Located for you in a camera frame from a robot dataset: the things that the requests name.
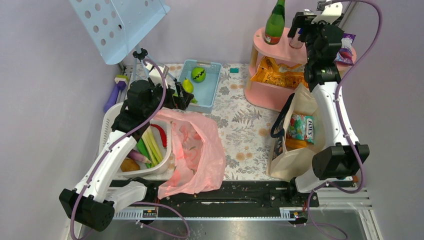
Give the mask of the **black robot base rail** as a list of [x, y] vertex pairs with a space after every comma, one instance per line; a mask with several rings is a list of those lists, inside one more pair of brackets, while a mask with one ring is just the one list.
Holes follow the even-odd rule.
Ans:
[[283, 181], [223, 181], [216, 190], [179, 193], [158, 199], [161, 180], [147, 180], [146, 204], [115, 213], [117, 220], [288, 221], [306, 223], [308, 207], [317, 208], [317, 194], [295, 193]]

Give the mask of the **beige floral canvas tote bag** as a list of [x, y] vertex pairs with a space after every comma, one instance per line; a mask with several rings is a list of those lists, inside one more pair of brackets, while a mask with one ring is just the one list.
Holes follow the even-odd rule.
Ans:
[[312, 158], [324, 149], [321, 112], [312, 93], [299, 84], [283, 105], [271, 131], [266, 175], [289, 182], [312, 166]]

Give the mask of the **green pear toy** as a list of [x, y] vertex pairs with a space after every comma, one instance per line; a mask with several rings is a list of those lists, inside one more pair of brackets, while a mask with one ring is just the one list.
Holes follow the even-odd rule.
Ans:
[[182, 87], [187, 93], [192, 94], [194, 92], [194, 85], [188, 78], [185, 78], [183, 80]]

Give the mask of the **pink plastic grocery bag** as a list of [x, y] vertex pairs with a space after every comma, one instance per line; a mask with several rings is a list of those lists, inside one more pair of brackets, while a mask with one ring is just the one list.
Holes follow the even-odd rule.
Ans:
[[171, 126], [172, 176], [158, 188], [158, 198], [198, 194], [221, 187], [227, 165], [217, 123], [198, 112], [162, 109], [157, 120]]

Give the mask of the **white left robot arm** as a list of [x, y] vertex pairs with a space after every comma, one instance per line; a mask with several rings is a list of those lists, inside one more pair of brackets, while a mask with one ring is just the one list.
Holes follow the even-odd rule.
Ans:
[[136, 80], [130, 84], [127, 99], [122, 103], [92, 167], [73, 189], [65, 188], [59, 195], [70, 219], [73, 238], [76, 223], [102, 232], [116, 212], [136, 202], [144, 206], [154, 202], [154, 190], [139, 177], [112, 193], [108, 193], [108, 189], [124, 159], [148, 130], [158, 111], [163, 107], [185, 110], [194, 97], [183, 90], [179, 82], [175, 86], [177, 89], [172, 89], [165, 80], [159, 84], [153, 84], [151, 80]]

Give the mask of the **silver blue drink can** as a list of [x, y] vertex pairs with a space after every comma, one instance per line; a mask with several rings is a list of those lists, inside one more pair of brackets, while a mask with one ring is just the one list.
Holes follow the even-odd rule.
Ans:
[[298, 50], [298, 49], [301, 49], [302, 47], [303, 47], [303, 45], [304, 45], [304, 43], [303, 42], [301, 42], [300, 40], [299, 40], [299, 38], [300, 38], [300, 36], [301, 36], [301, 34], [302, 34], [302, 29], [300, 29], [295, 35], [294, 35], [294, 37], [291, 37], [290, 39], [289, 39], [289, 46], [292, 48], [292, 49], [295, 49], [295, 50]]

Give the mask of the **green leek toy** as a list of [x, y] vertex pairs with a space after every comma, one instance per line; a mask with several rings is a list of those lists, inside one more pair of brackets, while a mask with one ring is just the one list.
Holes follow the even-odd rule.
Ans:
[[145, 130], [141, 138], [150, 156], [151, 166], [157, 166], [163, 160], [163, 155], [150, 127]]

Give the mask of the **orange yellow packet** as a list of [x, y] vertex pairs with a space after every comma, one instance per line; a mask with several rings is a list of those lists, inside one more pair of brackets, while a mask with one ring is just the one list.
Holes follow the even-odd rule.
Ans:
[[308, 146], [308, 142], [299, 139], [287, 138], [285, 140], [285, 145], [290, 149], [302, 149]]

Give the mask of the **colourful candy packet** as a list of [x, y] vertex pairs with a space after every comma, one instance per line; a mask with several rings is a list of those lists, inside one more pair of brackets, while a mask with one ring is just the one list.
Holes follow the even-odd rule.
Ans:
[[308, 115], [292, 114], [287, 136], [291, 139], [314, 143], [314, 118]]

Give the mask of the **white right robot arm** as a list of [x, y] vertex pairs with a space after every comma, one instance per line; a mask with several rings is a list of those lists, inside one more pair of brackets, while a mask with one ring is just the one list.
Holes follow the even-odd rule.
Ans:
[[342, 14], [316, 15], [304, 10], [293, 18], [288, 38], [305, 44], [307, 63], [304, 79], [308, 83], [323, 122], [324, 149], [312, 158], [311, 167], [295, 177], [295, 187], [287, 191], [287, 201], [293, 206], [301, 205], [307, 194], [324, 186], [330, 180], [355, 175], [370, 154], [369, 146], [360, 144], [349, 121], [342, 95], [342, 78], [336, 56], [342, 47], [344, 31], [337, 26]]

